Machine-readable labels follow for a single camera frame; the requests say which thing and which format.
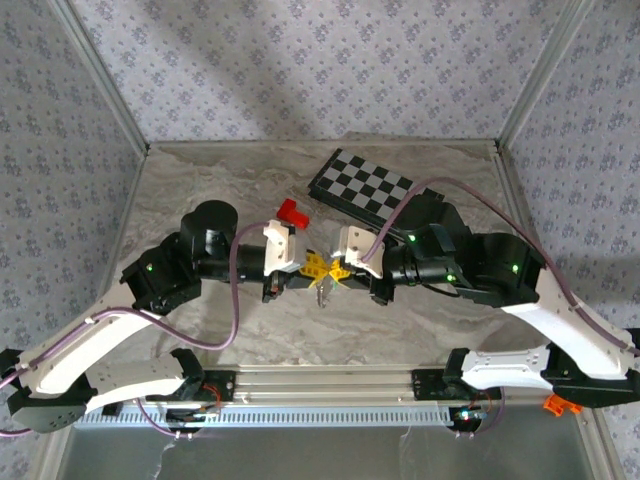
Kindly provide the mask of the orange plastic clamp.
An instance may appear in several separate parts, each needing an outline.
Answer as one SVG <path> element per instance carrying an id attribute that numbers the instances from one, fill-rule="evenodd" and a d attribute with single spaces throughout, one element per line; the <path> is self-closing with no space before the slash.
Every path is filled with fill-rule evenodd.
<path id="1" fill-rule="evenodd" d="M 580 414 L 583 411 L 583 406 L 563 399 L 557 394 L 548 396 L 543 403 L 543 408 L 555 417 L 561 417 L 566 411 L 573 414 Z"/>

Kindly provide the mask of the grey metal bench panel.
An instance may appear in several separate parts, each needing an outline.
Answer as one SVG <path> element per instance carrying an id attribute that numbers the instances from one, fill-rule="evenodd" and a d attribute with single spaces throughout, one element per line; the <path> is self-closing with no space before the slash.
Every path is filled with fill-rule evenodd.
<path id="1" fill-rule="evenodd" d="M 445 428 L 247 428 L 175 441 L 75 429 L 43 480 L 624 480 L 574 421 L 520 415 L 473 439 Z"/>

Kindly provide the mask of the aluminium table side rail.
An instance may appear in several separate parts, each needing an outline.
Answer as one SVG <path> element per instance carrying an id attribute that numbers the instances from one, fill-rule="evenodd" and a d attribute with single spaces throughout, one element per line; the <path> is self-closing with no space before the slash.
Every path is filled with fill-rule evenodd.
<path id="1" fill-rule="evenodd" d="M 121 252 L 122 244 L 124 241 L 124 236 L 127 230 L 127 225 L 129 222 L 129 217 L 133 208 L 134 200 L 137 195 L 137 190 L 140 183 L 140 178 L 142 176 L 146 160 L 148 158 L 149 148 L 146 148 L 143 153 L 140 155 L 139 163 L 136 168 L 135 174 L 133 176 L 127 197 L 124 205 L 124 210 L 120 217 L 120 221 L 118 224 L 118 230 L 116 232 L 115 242 L 110 252 L 110 256 L 106 265 L 106 271 L 101 281 L 101 284 L 97 291 L 97 298 L 102 297 L 110 288 L 113 278 L 115 275 L 115 271 L 117 268 L 117 264 L 119 261 L 119 255 Z"/>
<path id="2" fill-rule="evenodd" d="M 494 150 L 494 163 L 514 221 L 531 238 L 534 250 L 543 250 L 511 154 L 508 149 L 500 152 L 496 143 Z M 567 300 L 549 266 L 542 269 L 535 291 L 539 294 L 537 302 L 511 307 L 509 312 L 534 327 L 576 363 L 584 360 L 587 348 L 592 346 L 592 329 Z"/>

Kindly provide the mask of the aluminium corner post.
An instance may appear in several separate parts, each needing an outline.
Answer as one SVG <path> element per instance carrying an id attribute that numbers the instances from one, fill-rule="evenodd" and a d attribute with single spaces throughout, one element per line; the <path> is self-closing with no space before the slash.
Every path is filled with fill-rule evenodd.
<path id="1" fill-rule="evenodd" d="M 513 145 L 595 4 L 596 0 L 566 0 L 497 137 L 496 144 L 500 152 L 510 149 Z"/>
<path id="2" fill-rule="evenodd" d="M 148 152 L 148 143 L 141 133 L 134 115 L 120 94 L 116 82 L 101 58 L 90 32 L 82 22 L 71 0 L 46 0 L 61 23 L 80 60 L 114 115 L 128 142 L 142 156 Z"/>

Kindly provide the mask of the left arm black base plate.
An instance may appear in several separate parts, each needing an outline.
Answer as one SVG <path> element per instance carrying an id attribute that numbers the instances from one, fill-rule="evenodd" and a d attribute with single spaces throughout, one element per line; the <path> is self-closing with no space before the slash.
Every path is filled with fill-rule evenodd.
<path id="1" fill-rule="evenodd" d="M 232 370 L 205 370 L 195 380 L 185 384 L 182 400 L 201 402 L 230 402 L 236 388 L 236 372 Z"/>

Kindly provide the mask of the red plastic block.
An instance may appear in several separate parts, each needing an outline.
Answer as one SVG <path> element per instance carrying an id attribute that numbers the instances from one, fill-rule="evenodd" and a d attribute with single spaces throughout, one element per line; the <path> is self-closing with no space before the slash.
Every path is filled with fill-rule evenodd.
<path id="1" fill-rule="evenodd" d="M 286 198 L 283 201 L 276 213 L 276 217 L 279 220 L 289 223 L 294 227 L 302 230 L 305 230 L 310 223 L 310 218 L 303 212 L 299 211 L 297 208 L 297 203 L 290 198 Z"/>

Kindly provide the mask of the folded black grey chessboard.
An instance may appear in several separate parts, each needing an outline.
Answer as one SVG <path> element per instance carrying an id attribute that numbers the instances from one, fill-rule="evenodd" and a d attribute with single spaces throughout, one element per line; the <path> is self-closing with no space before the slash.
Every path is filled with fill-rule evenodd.
<path id="1" fill-rule="evenodd" d="M 337 149 L 308 185 L 309 196 L 375 231 L 380 230 L 414 182 L 374 162 Z M 415 195 L 389 229 L 420 224 L 443 225 L 449 208 L 443 196 L 428 188 Z"/>

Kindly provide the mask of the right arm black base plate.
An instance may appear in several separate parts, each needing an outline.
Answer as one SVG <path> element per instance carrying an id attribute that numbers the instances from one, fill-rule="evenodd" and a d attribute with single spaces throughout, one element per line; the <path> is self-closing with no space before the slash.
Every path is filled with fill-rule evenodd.
<path id="1" fill-rule="evenodd" d="M 479 390 L 444 369 L 414 369 L 411 383 L 414 399 L 419 401 L 501 400 L 503 397 L 499 387 Z"/>

